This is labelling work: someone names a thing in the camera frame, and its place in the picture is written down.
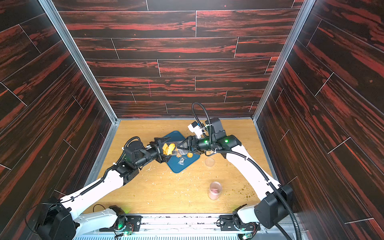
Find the clear jar with yellow cookies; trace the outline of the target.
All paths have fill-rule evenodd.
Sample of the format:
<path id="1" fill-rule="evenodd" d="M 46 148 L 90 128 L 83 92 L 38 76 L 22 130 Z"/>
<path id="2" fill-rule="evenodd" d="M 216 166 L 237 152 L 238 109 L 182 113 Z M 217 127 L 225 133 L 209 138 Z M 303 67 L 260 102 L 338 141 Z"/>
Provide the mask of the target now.
<path id="1" fill-rule="evenodd" d="M 174 149 L 172 155 L 166 155 L 166 156 L 177 156 L 177 157 L 181 157 L 182 155 L 179 154 L 179 149 L 177 148 L 177 145 L 178 145 L 180 142 L 168 142 L 167 144 L 168 144 L 168 146 L 169 146 L 169 145 L 172 144 L 172 143 L 174 143 L 174 144 L 176 145 L 176 147 L 175 147 L 175 149 Z"/>

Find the clear jar lid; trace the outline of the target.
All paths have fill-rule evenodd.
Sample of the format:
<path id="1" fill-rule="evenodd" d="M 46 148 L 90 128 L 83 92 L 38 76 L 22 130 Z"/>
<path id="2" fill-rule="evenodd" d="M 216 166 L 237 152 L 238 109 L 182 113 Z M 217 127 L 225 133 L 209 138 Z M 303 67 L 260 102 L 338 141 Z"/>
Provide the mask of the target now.
<path id="1" fill-rule="evenodd" d="M 209 168 L 213 167 L 215 165 L 215 160 L 213 158 L 206 158 L 205 165 Z"/>

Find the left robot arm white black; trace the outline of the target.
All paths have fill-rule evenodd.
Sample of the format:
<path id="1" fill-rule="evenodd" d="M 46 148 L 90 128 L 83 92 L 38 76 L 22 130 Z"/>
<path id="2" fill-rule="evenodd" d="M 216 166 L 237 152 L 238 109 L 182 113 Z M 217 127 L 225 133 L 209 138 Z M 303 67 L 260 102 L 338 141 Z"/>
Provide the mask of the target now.
<path id="1" fill-rule="evenodd" d="M 50 198 L 42 205 L 34 230 L 43 240 L 72 240 L 83 234 L 111 228 L 125 213 L 118 207 L 84 214 L 95 202 L 129 183 L 152 161 L 166 163 L 171 158 L 163 153 L 168 138 L 155 138 L 144 147 L 139 137 L 132 137 L 123 147 L 118 161 L 104 175 L 84 188 L 60 200 Z"/>

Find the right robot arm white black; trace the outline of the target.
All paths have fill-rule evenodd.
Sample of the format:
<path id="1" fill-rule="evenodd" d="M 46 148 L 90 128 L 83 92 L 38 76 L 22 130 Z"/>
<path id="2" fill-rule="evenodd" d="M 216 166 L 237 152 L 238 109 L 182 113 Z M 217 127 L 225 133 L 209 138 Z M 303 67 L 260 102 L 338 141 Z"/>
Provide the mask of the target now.
<path id="1" fill-rule="evenodd" d="M 214 141 L 210 141 L 208 138 L 197 139 L 195 136 L 189 136 L 176 143 L 176 148 L 188 153 L 203 154 L 211 151 L 213 155 L 221 154 L 249 182 L 260 202 L 253 206 L 243 205 L 233 211 L 233 224 L 237 229 L 244 230 L 248 224 L 260 224 L 267 229 L 277 227 L 289 240 L 290 236 L 279 222 L 285 217 L 290 217 L 296 239 L 302 239 L 300 226 L 292 209 L 293 189 L 288 185 L 282 186 L 263 170 L 234 135 Z"/>

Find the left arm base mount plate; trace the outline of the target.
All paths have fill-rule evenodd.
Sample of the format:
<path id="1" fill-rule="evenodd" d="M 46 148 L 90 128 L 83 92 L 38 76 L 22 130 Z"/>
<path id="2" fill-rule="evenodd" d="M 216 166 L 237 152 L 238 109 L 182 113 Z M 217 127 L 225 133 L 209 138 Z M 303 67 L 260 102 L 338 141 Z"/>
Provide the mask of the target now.
<path id="1" fill-rule="evenodd" d="M 100 232 L 112 233 L 133 233 L 138 232 L 141 227 L 142 216 L 139 215 L 125 215 L 119 216 L 116 222 L 109 228 L 99 229 Z"/>

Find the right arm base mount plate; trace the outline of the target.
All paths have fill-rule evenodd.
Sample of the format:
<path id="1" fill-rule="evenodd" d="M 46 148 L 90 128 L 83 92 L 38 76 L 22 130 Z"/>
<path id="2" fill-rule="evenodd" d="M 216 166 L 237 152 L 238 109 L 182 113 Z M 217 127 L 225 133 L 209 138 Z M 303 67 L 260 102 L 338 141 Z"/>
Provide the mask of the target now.
<path id="1" fill-rule="evenodd" d="M 223 232 L 229 231 L 253 231 L 258 232 L 261 227 L 258 223 L 243 223 L 239 217 L 234 215 L 220 215 L 219 219 L 216 221 L 217 227 Z"/>

